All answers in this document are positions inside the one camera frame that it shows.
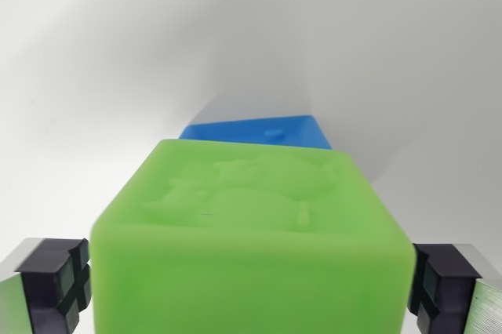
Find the black-padded silver gripper left finger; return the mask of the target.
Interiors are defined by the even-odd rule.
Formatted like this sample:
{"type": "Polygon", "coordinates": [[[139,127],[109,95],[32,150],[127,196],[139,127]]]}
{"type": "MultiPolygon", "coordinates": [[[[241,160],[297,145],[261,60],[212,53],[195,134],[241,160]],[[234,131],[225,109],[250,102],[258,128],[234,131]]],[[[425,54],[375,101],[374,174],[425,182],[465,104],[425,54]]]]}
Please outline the black-padded silver gripper left finger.
{"type": "Polygon", "coordinates": [[[85,238],[26,238],[1,262],[2,333],[73,333],[90,300],[85,238]]]}

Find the black-padded silver gripper right finger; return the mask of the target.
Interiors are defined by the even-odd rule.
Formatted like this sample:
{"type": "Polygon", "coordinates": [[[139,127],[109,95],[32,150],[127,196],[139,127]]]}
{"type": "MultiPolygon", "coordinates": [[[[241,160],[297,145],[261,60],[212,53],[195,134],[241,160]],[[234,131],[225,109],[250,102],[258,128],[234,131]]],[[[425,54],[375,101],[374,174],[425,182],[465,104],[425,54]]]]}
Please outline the black-padded silver gripper right finger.
{"type": "Polygon", "coordinates": [[[415,244],[408,309],[422,333],[501,334],[501,273],[469,244],[415,244]]]}

